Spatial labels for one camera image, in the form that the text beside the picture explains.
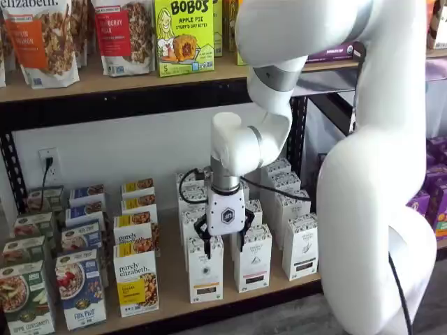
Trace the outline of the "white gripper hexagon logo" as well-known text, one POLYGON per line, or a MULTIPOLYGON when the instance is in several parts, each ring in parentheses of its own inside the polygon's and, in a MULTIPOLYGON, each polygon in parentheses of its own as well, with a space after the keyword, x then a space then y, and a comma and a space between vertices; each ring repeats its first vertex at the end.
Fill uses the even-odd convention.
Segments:
POLYGON ((206 214, 203 214, 195 223, 194 230, 204 242, 204 251, 211 259, 210 240, 212 236, 229 235, 237 233, 237 247, 243 251, 245 236, 251 228, 255 218, 254 212, 245 209, 244 191, 220 194, 208 188, 208 205, 206 214))

